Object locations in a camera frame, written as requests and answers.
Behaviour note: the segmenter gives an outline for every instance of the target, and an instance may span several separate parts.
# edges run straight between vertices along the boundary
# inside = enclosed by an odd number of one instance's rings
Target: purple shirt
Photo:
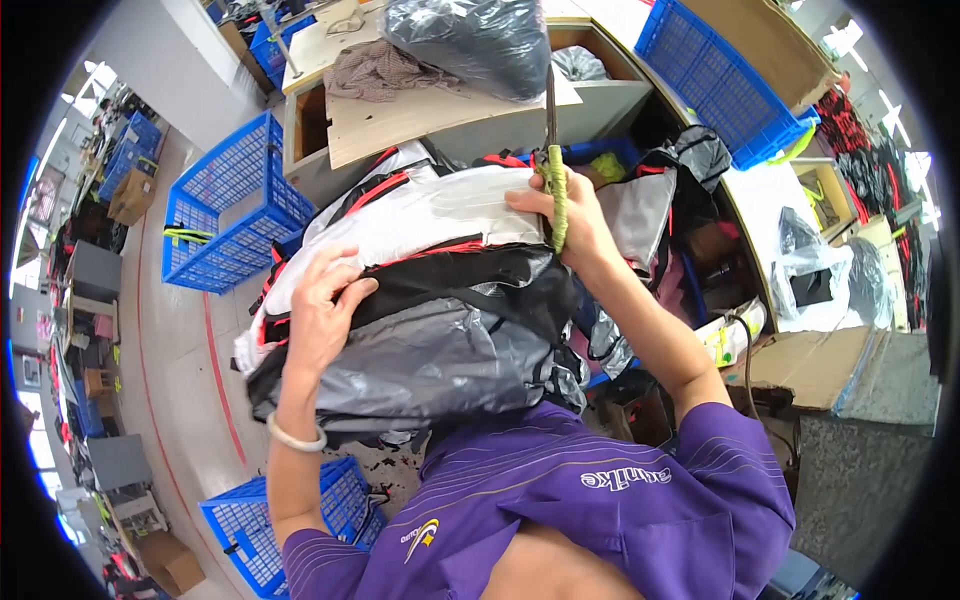
[[[673,458],[545,402],[496,430],[460,429],[371,554],[312,529],[290,536],[291,597],[478,598],[526,518],[615,564],[648,600],[756,598],[795,527],[763,426],[709,403],[679,437]]]

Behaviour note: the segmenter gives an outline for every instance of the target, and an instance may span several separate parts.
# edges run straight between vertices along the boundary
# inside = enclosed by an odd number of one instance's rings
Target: shirt logo
[[[619,492],[629,488],[630,483],[633,481],[642,481],[643,483],[670,483],[671,478],[670,467],[660,471],[625,467],[597,473],[584,473],[580,476],[580,483],[593,490],[610,488],[611,492]]]
[[[407,550],[407,558],[404,559],[403,563],[407,564],[407,562],[410,561],[410,557],[414,555],[414,550],[416,550],[417,546],[420,544],[429,547],[434,536],[437,534],[437,529],[439,528],[440,522],[436,518],[431,518],[427,522],[423,523],[417,531],[412,531],[406,536],[403,536],[403,538],[400,539],[401,543],[410,539],[411,535],[413,536],[413,541],[410,543],[410,549]]]

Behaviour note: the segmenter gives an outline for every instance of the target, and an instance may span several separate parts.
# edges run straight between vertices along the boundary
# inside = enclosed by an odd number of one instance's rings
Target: hand
[[[326,367],[344,349],[353,311],[379,286],[372,277],[360,279],[362,271],[355,267],[340,264],[329,268],[338,258],[356,254],[356,246],[323,250],[303,275],[293,295],[285,380],[289,376],[315,389]],[[341,290],[334,303],[333,297]]]
[[[593,184],[569,167],[564,170],[567,230],[560,259],[580,276],[604,261],[623,262],[600,210]],[[507,192],[507,204],[520,212],[538,212],[553,223],[553,197],[537,191],[543,188],[543,177],[534,175],[530,178],[530,187],[534,189]]]

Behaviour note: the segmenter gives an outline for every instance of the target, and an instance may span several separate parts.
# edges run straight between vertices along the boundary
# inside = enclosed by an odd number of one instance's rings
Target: white bangle
[[[270,429],[270,435],[274,436],[282,444],[290,446],[295,450],[299,450],[300,452],[320,452],[326,448],[326,433],[319,425],[316,425],[317,441],[304,442],[303,440],[298,440],[286,431],[280,429],[280,426],[276,424],[275,415],[276,411],[267,417],[267,427]]]

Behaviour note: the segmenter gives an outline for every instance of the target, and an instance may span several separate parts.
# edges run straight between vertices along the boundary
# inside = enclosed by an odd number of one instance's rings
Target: clear plastic bag
[[[535,102],[546,91],[540,0],[390,0],[380,29],[397,48],[499,98]]]
[[[791,321],[803,319],[803,323],[797,325],[805,329],[832,331],[846,316],[850,306],[849,279],[852,263],[853,250],[849,246],[834,248],[827,244],[816,244],[782,256],[774,263],[770,281],[777,315]],[[832,300],[798,308],[790,279],[824,269],[830,269],[829,288]]]
[[[894,299],[897,290],[883,269],[880,251],[869,240],[861,237],[847,242],[853,250],[850,268],[850,308],[864,323],[886,329],[894,320]]]
[[[804,221],[797,211],[785,206],[780,213],[780,252],[784,255],[792,251],[826,244],[824,236],[813,230],[810,223]]]
[[[561,48],[551,59],[568,81],[601,82],[610,78],[603,62],[583,46]]]

